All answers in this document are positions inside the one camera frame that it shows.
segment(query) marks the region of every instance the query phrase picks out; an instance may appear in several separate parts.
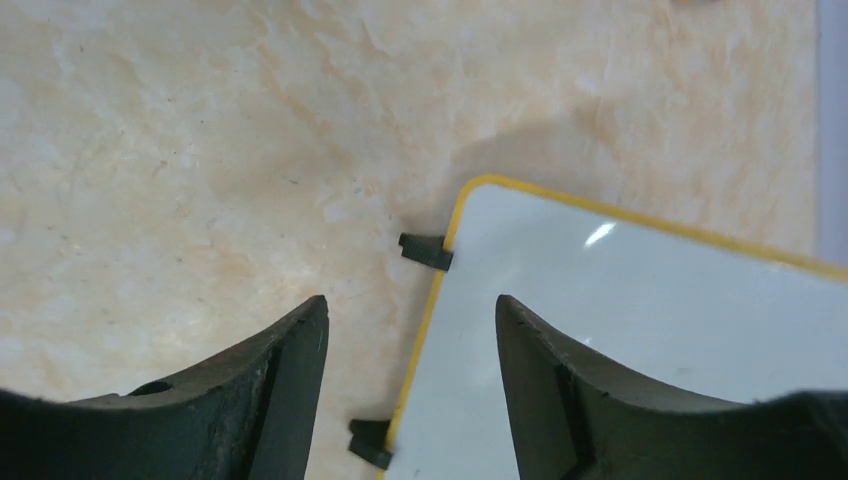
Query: yellow border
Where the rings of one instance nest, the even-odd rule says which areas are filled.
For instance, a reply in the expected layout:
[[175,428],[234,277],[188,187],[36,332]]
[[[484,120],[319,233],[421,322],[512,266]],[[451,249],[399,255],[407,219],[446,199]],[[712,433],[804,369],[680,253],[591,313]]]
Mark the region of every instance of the yellow border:
[[[813,258],[786,253],[774,248],[758,245],[756,243],[738,240],[726,235],[708,232],[695,227],[681,225],[613,205],[593,202],[592,200],[582,197],[576,197],[574,195],[557,192],[555,190],[548,190],[532,183],[494,174],[480,175],[479,177],[472,178],[465,184],[465,186],[462,187],[462,190],[459,192],[459,197],[456,200],[453,214],[451,214],[447,234],[445,235],[445,248],[448,250],[450,250],[453,244],[453,237],[456,234],[456,229],[459,226],[459,220],[462,217],[462,211],[465,208],[465,200],[475,188],[481,185],[500,185],[512,190],[518,190],[551,200],[556,200],[566,205],[578,207],[590,212],[669,232],[701,243],[731,250],[733,252],[743,253],[763,260],[793,265],[820,275],[834,277],[843,282],[848,282],[848,270],[820,262]],[[403,415],[403,409],[406,406],[406,400],[409,397],[409,389],[412,386],[412,380],[415,377],[418,357],[421,355],[424,338],[427,336],[427,330],[430,327],[430,317],[433,314],[433,307],[436,305],[436,299],[439,297],[439,288],[442,285],[442,277],[444,277],[444,273],[441,271],[437,271],[433,277],[433,285],[430,287],[430,296],[427,298],[427,306],[424,308],[424,318],[421,320],[421,326],[418,328],[418,334],[415,337],[415,345],[412,349],[412,357],[409,360],[409,365],[406,367],[406,378],[403,380],[403,387],[400,391],[400,399],[398,400],[397,407],[395,407],[394,414],[392,415],[392,421],[389,425],[389,431],[386,436],[386,448],[389,450],[391,450],[394,444],[397,428],[400,424],[399,420]],[[383,471],[378,471],[377,480],[383,480],[383,478]]]

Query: white board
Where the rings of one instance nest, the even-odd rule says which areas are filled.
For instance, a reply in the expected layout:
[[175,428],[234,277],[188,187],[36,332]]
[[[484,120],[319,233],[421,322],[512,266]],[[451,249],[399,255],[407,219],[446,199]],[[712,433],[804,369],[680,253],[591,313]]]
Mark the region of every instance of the white board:
[[518,479],[495,338],[502,293],[698,393],[848,388],[848,286],[814,261],[497,176],[466,187],[446,246],[453,264],[434,282],[386,480]]

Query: beige marble countertop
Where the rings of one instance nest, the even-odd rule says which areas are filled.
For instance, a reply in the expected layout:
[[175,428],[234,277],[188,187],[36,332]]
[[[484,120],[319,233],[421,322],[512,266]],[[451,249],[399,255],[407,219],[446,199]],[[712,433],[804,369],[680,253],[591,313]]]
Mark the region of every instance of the beige marble countertop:
[[134,387],[325,293],[371,479],[440,233],[503,173],[810,253],[809,0],[0,0],[0,385]]

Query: black tab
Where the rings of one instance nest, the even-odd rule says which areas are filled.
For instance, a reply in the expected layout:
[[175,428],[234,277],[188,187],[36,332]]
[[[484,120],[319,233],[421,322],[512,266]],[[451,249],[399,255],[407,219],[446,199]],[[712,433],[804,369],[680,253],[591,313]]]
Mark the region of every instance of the black tab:
[[401,256],[436,270],[447,272],[453,260],[453,252],[442,248],[445,237],[412,235],[401,233],[398,245],[403,247]]
[[380,470],[387,470],[392,461],[392,452],[385,449],[389,423],[389,420],[351,420],[348,428],[353,437],[348,451]]

